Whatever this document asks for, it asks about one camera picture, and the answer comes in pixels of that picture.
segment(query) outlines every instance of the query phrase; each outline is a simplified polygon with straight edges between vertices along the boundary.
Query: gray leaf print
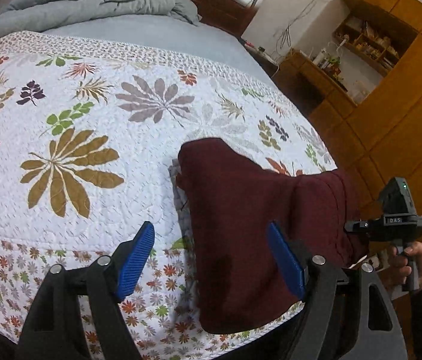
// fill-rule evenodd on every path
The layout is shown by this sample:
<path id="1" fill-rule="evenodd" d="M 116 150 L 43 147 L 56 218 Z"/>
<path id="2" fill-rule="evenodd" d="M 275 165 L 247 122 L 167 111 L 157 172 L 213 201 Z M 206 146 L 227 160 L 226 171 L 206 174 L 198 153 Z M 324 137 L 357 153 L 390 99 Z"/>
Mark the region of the gray leaf print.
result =
<path id="1" fill-rule="evenodd" d="M 145 93 L 141 93 L 140 92 L 140 90 L 138 89 L 138 88 L 136 88 L 134 85 L 132 85 L 132 84 L 128 84 L 128 83 L 122 83 L 121 84 L 121 87 L 126 91 L 126 92 L 129 92 L 129 93 L 131 93 L 132 95 L 134 95 L 134 96 L 137 96 L 137 97 L 142 97 L 142 98 L 145 98 L 145 99 L 150 99 L 150 97 L 147 95 L 147 94 L 145 94 Z"/>
<path id="2" fill-rule="evenodd" d="M 121 109 L 128 112 L 137 111 L 129 118 L 130 122 L 141 123 L 152 117 L 153 121 L 158 123 L 162 119 L 163 113 L 168 111 L 173 119 L 184 128 L 176 116 L 182 118 L 190 112 L 189 108 L 182 106 L 182 104 L 193 102 L 194 96 L 181 96 L 173 100 L 178 93 L 176 84 L 170 85 L 165 93 L 166 83 L 162 78 L 159 78 L 154 83 L 153 92 L 144 79 L 139 76 L 133 76 L 133 78 L 144 93 L 134 85 L 123 82 L 121 87 L 128 93 L 116 95 L 117 99 L 128 102 L 119 105 Z"/>
<path id="3" fill-rule="evenodd" d="M 245 125 L 232 124 L 235 120 L 228 118 L 226 115 L 219 115 L 213 119 L 213 108 L 209 103 L 203 105 L 201 115 L 193 110 L 186 118 L 189 122 L 198 125 L 196 130 L 186 136 L 187 140 L 209 137 L 222 138 L 236 152 L 251 159 L 252 156 L 243 148 L 256 153 L 262 152 L 255 144 L 241 137 L 248 129 Z"/>
<path id="4" fill-rule="evenodd" d="M 140 88 L 143 92 L 148 93 L 152 96 L 154 95 L 150 86 L 148 85 L 148 83 L 144 79 L 142 79 L 140 76 L 133 76 L 133 78 L 136 81 L 136 83 L 140 86 Z"/>
<path id="5" fill-rule="evenodd" d="M 194 100 L 194 96 L 179 96 L 177 99 L 174 99 L 169 104 L 188 104 L 188 103 L 191 103 L 193 100 Z"/>
<path id="6" fill-rule="evenodd" d="M 173 97 L 175 97 L 178 94 L 178 86 L 176 84 L 173 84 L 171 86 L 168 87 L 168 90 L 165 93 L 165 100 L 166 101 L 170 101 Z M 177 103 L 176 101 L 180 99 L 180 97 L 178 97 L 177 99 L 173 100 L 170 104 L 180 104 Z"/>
<path id="7" fill-rule="evenodd" d="M 161 98 L 164 96 L 165 86 L 166 85 L 165 85 L 165 82 L 164 82 L 163 79 L 157 79 L 156 82 L 154 83 L 154 91 Z"/>

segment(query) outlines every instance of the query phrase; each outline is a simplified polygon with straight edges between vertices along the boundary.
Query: bed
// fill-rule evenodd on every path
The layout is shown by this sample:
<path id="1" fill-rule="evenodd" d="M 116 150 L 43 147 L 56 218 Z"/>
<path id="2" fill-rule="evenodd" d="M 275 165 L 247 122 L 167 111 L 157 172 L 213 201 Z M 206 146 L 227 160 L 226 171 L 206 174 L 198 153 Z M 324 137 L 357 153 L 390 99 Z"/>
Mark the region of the bed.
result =
<path id="1" fill-rule="evenodd" d="M 121 304 L 144 359 L 215 358 L 302 309 L 236 334 L 200 326 L 189 210 L 174 181 L 181 145 L 217 136 L 289 176 L 335 164 L 237 40 L 261 0 L 192 1 L 198 25 L 125 14 L 0 37 L 0 333 L 10 340 L 50 266 L 86 266 L 145 220 L 155 246 Z"/>

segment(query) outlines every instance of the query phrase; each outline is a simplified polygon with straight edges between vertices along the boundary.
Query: wooden nightstand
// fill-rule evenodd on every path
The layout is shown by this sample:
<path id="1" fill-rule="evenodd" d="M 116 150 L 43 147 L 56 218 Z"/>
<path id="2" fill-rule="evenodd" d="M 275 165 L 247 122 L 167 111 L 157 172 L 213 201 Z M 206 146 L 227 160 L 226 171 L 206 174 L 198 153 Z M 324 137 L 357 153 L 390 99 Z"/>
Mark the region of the wooden nightstand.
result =
<path id="1" fill-rule="evenodd" d="M 266 57 L 260 54 L 255 49 L 245 47 L 248 53 L 256 60 L 256 62 L 263 68 L 268 76 L 271 78 L 276 74 L 279 69 L 279 65 L 269 61 Z"/>

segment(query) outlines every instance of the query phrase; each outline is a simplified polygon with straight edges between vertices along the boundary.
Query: metal screw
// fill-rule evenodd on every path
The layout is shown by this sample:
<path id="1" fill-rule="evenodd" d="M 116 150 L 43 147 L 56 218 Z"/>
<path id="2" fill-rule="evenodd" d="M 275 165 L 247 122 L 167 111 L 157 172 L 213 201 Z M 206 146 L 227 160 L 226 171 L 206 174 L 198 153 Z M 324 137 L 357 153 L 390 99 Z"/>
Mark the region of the metal screw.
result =
<path id="1" fill-rule="evenodd" d="M 367 273 L 371 273 L 373 271 L 373 266 L 371 264 L 368 264 L 367 262 L 365 262 L 362 266 L 361 269 Z"/>
<path id="2" fill-rule="evenodd" d="M 99 266 L 106 266 L 106 265 L 108 265 L 109 263 L 111 262 L 111 257 L 109 257 L 109 256 L 101 256 L 99 259 L 98 259 L 98 265 Z"/>
<path id="3" fill-rule="evenodd" d="M 323 256 L 320 256 L 319 254 L 317 254 L 316 256 L 313 257 L 313 263 L 314 264 L 322 266 L 322 265 L 324 265 L 325 262 L 326 262 L 326 259 Z"/>
<path id="4" fill-rule="evenodd" d="M 58 273 L 60 273 L 60 272 L 61 272 L 61 269 L 62 269 L 61 264 L 54 264 L 54 265 L 53 265 L 53 266 L 49 269 L 49 271 L 50 271 L 52 274 L 56 275 L 56 274 L 58 274 Z"/>

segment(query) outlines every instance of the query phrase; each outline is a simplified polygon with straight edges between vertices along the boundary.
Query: bottle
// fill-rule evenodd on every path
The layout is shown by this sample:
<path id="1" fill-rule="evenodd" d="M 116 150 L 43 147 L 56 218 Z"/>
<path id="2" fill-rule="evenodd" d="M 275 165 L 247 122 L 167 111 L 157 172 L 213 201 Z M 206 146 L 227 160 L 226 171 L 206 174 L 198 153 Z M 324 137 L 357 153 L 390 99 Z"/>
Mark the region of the bottle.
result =
<path id="1" fill-rule="evenodd" d="M 316 55 L 316 58 L 314 58 L 313 64 L 319 65 L 326 57 L 326 54 L 327 54 L 326 49 L 322 49 L 321 52 L 318 55 Z"/>

